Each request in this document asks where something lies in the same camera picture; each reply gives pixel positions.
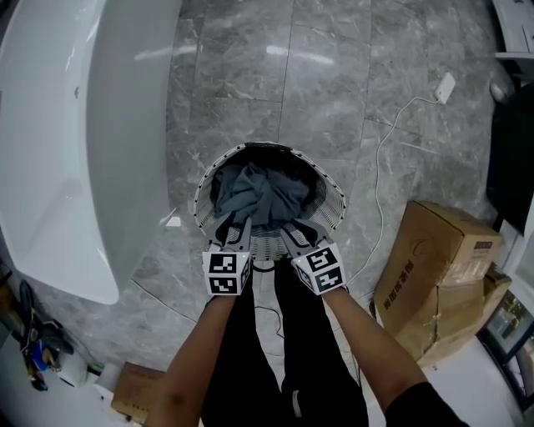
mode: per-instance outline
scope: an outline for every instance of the gray cloth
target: gray cloth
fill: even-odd
[[[222,167],[214,176],[214,184],[219,185],[217,218],[235,211],[236,223],[243,223],[250,216],[252,225],[272,228],[298,218],[310,191],[301,181],[253,163]]]

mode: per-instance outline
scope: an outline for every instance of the laundry basket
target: laundry basket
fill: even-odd
[[[273,151],[275,151],[275,154],[280,153],[280,155],[290,153],[290,155],[295,156],[311,166],[317,173],[315,197],[303,207],[300,217],[323,225],[329,233],[336,229],[345,216],[346,201],[345,195],[334,182],[334,179],[300,151],[278,143],[257,142],[241,144],[230,149],[226,154],[215,160],[200,179],[199,186],[194,195],[193,214],[197,225],[204,235],[206,234],[205,230],[216,220],[214,216],[215,206],[211,197],[212,182],[215,173],[233,156],[247,148],[270,150],[270,155],[273,154]],[[288,228],[297,241],[304,241],[304,236],[297,229],[291,225]],[[237,233],[237,230],[230,229],[229,237],[232,237],[233,233]],[[280,229],[265,229],[260,226],[253,227],[250,252],[252,257],[259,261],[276,261],[281,259],[287,254],[287,248],[280,236]]]

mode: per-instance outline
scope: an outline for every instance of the white plug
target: white plug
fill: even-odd
[[[451,73],[446,73],[436,90],[436,97],[442,104],[446,104],[451,96],[452,89],[456,86],[456,80]]]

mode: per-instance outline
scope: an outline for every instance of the cardboard box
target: cardboard box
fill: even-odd
[[[472,335],[483,313],[482,280],[500,246],[499,233],[467,213],[407,204],[375,305],[385,329],[415,360],[433,363]]]
[[[475,321],[473,325],[460,329],[454,334],[435,342],[418,360],[419,365],[432,366],[436,364],[436,362],[459,351],[463,345],[470,341],[486,324],[497,306],[501,303],[510,285],[511,279],[500,271],[495,263],[491,263],[491,266],[483,279],[483,305],[481,317]],[[474,309],[470,309],[469,311],[472,314],[475,313]],[[466,324],[473,321],[472,319],[469,320],[464,314],[462,314],[462,317],[466,321]]]
[[[111,407],[144,423],[156,398],[158,382],[164,372],[126,363],[118,378]]]

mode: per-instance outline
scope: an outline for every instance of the black pants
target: black pants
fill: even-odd
[[[275,263],[275,292],[285,334],[282,392],[256,334],[251,274],[226,325],[204,425],[368,425],[363,394],[341,357],[322,298],[286,260]]]

